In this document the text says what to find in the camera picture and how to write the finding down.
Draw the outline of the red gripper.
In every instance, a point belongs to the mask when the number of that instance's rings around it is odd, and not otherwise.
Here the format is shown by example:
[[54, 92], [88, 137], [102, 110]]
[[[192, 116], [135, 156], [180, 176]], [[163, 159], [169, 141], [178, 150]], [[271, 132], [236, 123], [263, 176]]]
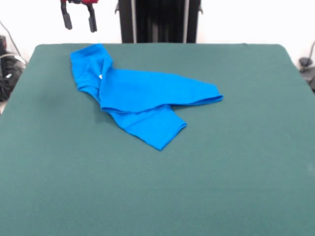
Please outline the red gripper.
[[70, 15], [67, 11], [67, 2], [74, 4], [85, 4], [88, 12], [89, 12], [89, 26], [91, 32], [97, 31], [96, 18], [95, 18], [95, 10], [93, 7], [94, 3], [98, 3], [98, 0], [61, 0], [61, 12], [63, 16], [63, 22], [66, 29], [72, 29], [72, 22]]

